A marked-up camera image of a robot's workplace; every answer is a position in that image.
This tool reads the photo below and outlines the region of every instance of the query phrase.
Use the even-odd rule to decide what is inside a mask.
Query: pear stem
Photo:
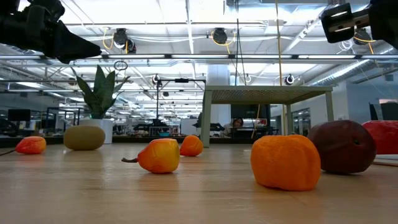
[[[122,159],[122,162],[137,163],[137,162],[138,162],[138,159],[137,159],[137,158],[135,158],[135,159],[126,159],[126,158],[123,158],[123,159]]]

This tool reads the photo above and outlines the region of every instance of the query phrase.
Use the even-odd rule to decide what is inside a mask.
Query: ceiling
[[[227,54],[226,46],[216,45],[211,38],[214,28],[222,27],[228,35],[228,46],[231,54],[236,54],[237,31],[235,7],[231,1],[223,0],[61,0],[66,12],[61,20],[69,30],[87,40],[99,45],[103,54],[124,54],[114,45],[111,46],[112,33],[117,28],[127,28],[127,34],[137,47],[137,54]],[[352,0],[350,2],[353,11],[364,9],[369,1]],[[368,45],[356,45],[352,41],[345,43],[329,44],[326,41],[322,25],[318,20],[319,14],[328,6],[327,0],[303,0],[279,1],[279,29],[280,48],[282,54],[297,55],[352,55],[369,54]],[[21,1],[20,10],[28,6],[26,0]],[[278,26],[275,4],[267,0],[240,0],[239,1],[239,33],[241,36],[241,52],[239,54],[269,55],[278,54]],[[383,41],[372,43],[376,49],[385,45]],[[21,55],[35,52],[26,52],[16,48],[0,45],[0,53],[3,55]],[[106,69],[113,69],[113,63],[117,60],[79,60],[72,64],[78,74],[84,74],[86,79],[94,79],[96,64],[100,63]],[[2,79],[28,79],[32,80],[68,80],[73,78],[72,71],[65,65],[57,62],[45,63],[34,60],[7,60],[0,61],[23,69],[24,72],[7,73],[0,70]],[[205,79],[208,64],[215,63],[207,60],[171,60],[151,59],[147,60],[125,60],[130,64],[129,68],[120,72],[118,77],[132,76],[126,88],[131,92],[121,94],[130,105],[139,104],[139,109],[131,106],[116,105],[115,110],[139,110],[150,108],[154,101],[155,93],[138,93],[133,90],[153,89],[152,77],[158,74],[161,78],[196,78]],[[246,75],[247,85],[278,85],[279,64],[275,62],[264,63],[261,60],[239,60],[238,63],[230,60],[222,62],[227,65],[231,75],[235,75],[235,66],[238,72]],[[339,66],[339,60],[301,60],[282,61],[282,75],[292,74],[298,78],[314,78],[317,75]],[[54,90],[77,90],[76,86],[68,83],[49,82],[42,83],[45,89]],[[201,99],[203,84],[197,83],[170,83],[164,90],[190,90],[191,93],[174,93],[163,97],[169,99],[165,103],[174,100],[196,99],[196,104],[179,106],[186,108],[181,113],[190,115],[197,114],[201,110]],[[12,84],[11,88],[29,88],[19,84]],[[62,97],[81,98],[76,93],[58,93]],[[76,100],[68,99],[69,102],[78,103]],[[169,112],[172,107],[164,108]]]

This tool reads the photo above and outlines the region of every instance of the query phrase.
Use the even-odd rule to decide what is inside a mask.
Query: desk
[[[287,134],[293,133],[291,104],[325,94],[328,121],[333,121],[331,86],[206,86],[201,117],[201,140],[210,146],[212,104],[280,104],[287,110]]]

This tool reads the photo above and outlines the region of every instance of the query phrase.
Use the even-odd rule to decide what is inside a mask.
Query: plastic fruit
[[[40,154],[45,151],[47,143],[45,139],[38,136],[31,136],[22,139],[15,151],[22,153],[22,154]]]
[[[264,136],[251,151],[256,181],[283,190],[312,190],[321,167],[317,149],[304,136]]]
[[[376,145],[362,125],[348,120],[314,126],[308,138],[317,147],[321,168],[334,173],[365,171],[376,157]]]
[[[181,156],[197,156],[203,152],[203,143],[196,136],[187,136],[180,148]]]
[[[122,159],[123,162],[138,162],[139,165],[155,174],[166,174],[177,169],[180,150],[175,139],[156,139],[143,149],[136,159]]]
[[[368,121],[362,126],[376,143],[377,154],[398,154],[398,121]]]

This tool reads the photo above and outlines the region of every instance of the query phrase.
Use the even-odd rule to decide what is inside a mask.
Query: table surface
[[[331,86],[206,86],[212,104],[292,104],[328,91]]]
[[[398,168],[323,173],[315,190],[256,184],[250,145],[211,145],[155,175],[133,158],[145,144],[97,151],[48,146],[43,155],[0,157],[1,223],[396,223]]]

